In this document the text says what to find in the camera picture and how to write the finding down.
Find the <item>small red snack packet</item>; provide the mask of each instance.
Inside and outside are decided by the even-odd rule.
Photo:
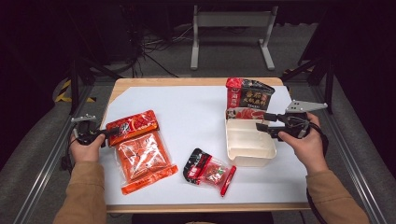
[[[160,129],[157,118],[152,110],[132,115],[127,118],[118,119],[106,125],[106,129],[108,131],[116,127],[120,127],[120,134],[109,137],[108,144],[111,147],[114,147],[116,144],[124,140],[138,136],[141,133]]]
[[[229,77],[227,119],[263,119],[275,89],[256,80]]]
[[[223,197],[235,171],[236,166],[227,165],[196,148],[184,166],[183,175],[192,184],[206,184],[218,189]]]

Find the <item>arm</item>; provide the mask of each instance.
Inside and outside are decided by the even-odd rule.
[[[106,223],[105,174],[98,163],[99,147],[104,140],[101,134],[89,146],[83,146],[72,137],[70,149],[76,165],[64,205],[53,223]]]
[[[308,119],[319,126],[318,117],[308,113]],[[311,129],[303,139],[287,133],[279,137],[291,145],[297,158],[306,168],[308,192],[315,207],[327,223],[370,223],[363,210],[329,169],[323,156],[320,134]]]

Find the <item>hand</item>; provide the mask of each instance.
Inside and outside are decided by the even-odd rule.
[[[318,117],[310,113],[307,113],[307,116],[309,121],[319,126]],[[323,156],[320,134],[315,129],[311,128],[309,135],[302,139],[295,138],[285,132],[279,132],[278,136],[294,149],[294,154],[303,163],[309,175],[329,170]]]
[[[99,147],[105,141],[105,135],[100,134],[96,139],[88,146],[80,144],[76,137],[72,134],[70,140],[70,150],[72,151],[75,162],[79,161],[99,161]]]

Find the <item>snack bag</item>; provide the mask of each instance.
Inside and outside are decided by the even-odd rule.
[[[227,165],[196,148],[184,166],[183,175],[192,184],[204,184],[218,189],[223,197],[235,171],[236,166]]]
[[[275,89],[259,81],[229,77],[226,119],[263,119]]]
[[[111,147],[114,147],[116,144],[124,140],[138,136],[141,133],[160,129],[157,118],[152,110],[132,115],[127,118],[118,119],[106,125],[106,129],[108,131],[115,127],[120,127],[120,134],[109,137],[108,144]]]
[[[107,128],[121,127],[119,136],[110,138],[123,175],[122,194],[129,194],[160,179],[177,173],[160,137],[152,110],[108,123]]]

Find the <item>person's left hand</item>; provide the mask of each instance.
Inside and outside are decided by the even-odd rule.
[[[88,146],[80,144],[76,137],[72,134],[70,137],[71,145],[70,150],[72,151],[75,162],[79,161],[99,161],[99,148],[105,141],[105,135],[100,134],[96,139]]]

